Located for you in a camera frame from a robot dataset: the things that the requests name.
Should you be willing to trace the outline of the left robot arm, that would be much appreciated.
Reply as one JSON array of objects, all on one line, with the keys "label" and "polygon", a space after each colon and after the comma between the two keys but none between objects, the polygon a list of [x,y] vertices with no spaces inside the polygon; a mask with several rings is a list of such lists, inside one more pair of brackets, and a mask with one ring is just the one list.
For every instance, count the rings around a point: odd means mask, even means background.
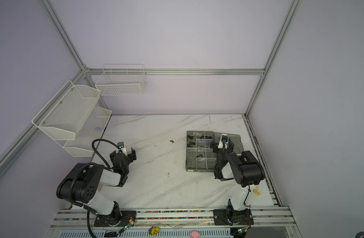
[{"label": "left robot arm", "polygon": [[[95,144],[106,142],[115,147],[110,154],[111,164],[98,152]],[[124,144],[113,143],[106,139],[95,139],[91,143],[95,154],[104,162],[78,163],[59,184],[57,198],[86,209],[95,215],[120,219],[119,204],[103,196],[99,185],[123,187],[128,179],[129,165],[137,159],[135,149],[127,152]]]}]

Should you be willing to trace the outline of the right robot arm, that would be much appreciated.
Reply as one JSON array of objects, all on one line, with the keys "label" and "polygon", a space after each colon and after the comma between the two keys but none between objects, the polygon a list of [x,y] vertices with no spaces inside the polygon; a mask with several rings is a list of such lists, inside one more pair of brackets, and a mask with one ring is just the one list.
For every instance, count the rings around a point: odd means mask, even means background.
[{"label": "right robot arm", "polygon": [[250,221],[250,197],[262,180],[265,171],[250,151],[237,154],[230,147],[229,139],[224,138],[217,147],[214,177],[220,181],[235,180],[241,187],[229,199],[226,206],[226,223],[233,225]]}]

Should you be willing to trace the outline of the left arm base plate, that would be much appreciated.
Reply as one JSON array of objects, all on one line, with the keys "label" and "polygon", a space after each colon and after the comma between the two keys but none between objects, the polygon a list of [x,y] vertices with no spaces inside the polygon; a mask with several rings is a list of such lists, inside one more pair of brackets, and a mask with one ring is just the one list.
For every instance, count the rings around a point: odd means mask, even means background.
[{"label": "left arm base plate", "polygon": [[134,210],[120,211],[119,215],[97,215],[94,227],[124,227],[134,223],[137,212]]}]

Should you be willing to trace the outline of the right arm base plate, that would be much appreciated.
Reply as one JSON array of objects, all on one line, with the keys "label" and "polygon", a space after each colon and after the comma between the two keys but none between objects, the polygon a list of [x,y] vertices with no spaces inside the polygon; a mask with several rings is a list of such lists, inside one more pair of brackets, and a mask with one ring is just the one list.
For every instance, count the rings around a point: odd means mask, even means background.
[{"label": "right arm base plate", "polygon": [[249,209],[242,211],[213,210],[214,224],[219,225],[253,225],[253,215]]}]

